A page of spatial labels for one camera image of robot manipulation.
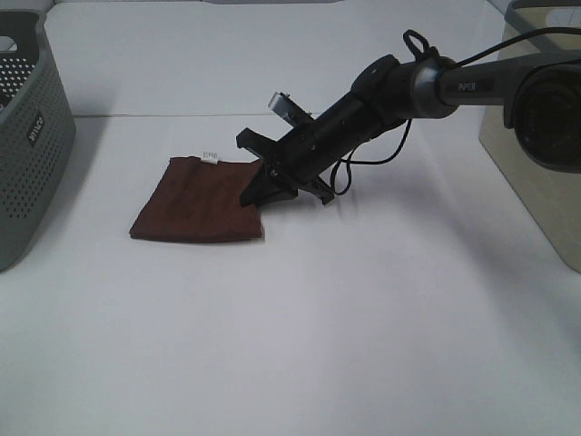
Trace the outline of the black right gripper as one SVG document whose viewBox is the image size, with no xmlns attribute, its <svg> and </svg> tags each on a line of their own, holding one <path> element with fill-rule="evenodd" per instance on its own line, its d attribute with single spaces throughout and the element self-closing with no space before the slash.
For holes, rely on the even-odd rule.
<svg viewBox="0 0 581 436">
<path fill-rule="evenodd" d="M 385 131 L 377 111 L 356 97 L 339 99 L 312 123 L 293 127 L 278 141 L 249 128 L 242 130 L 237 146 L 258 157 L 261 166 L 241 192 L 240 206 L 293 200 L 299 191 L 329 203 L 335 193 L 320 174 Z"/>
</svg>

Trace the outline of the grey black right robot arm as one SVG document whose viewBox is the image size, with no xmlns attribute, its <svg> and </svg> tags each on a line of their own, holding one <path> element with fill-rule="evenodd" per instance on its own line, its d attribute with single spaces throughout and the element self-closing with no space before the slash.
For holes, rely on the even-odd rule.
<svg viewBox="0 0 581 436">
<path fill-rule="evenodd" d="M 412 119 L 441 119 L 461 105 L 496 105 L 526 155 L 549 170 L 580 170 L 580 54 L 528 54 L 472 66 L 430 55 L 402 64 L 386 55 L 370 64 L 336 103 L 316 118 L 285 99 L 292 126 L 274 141 L 246 128 L 237 145 L 261 161 L 240 203 L 256 206 L 335 193 L 320 174 L 358 146 Z"/>
</svg>

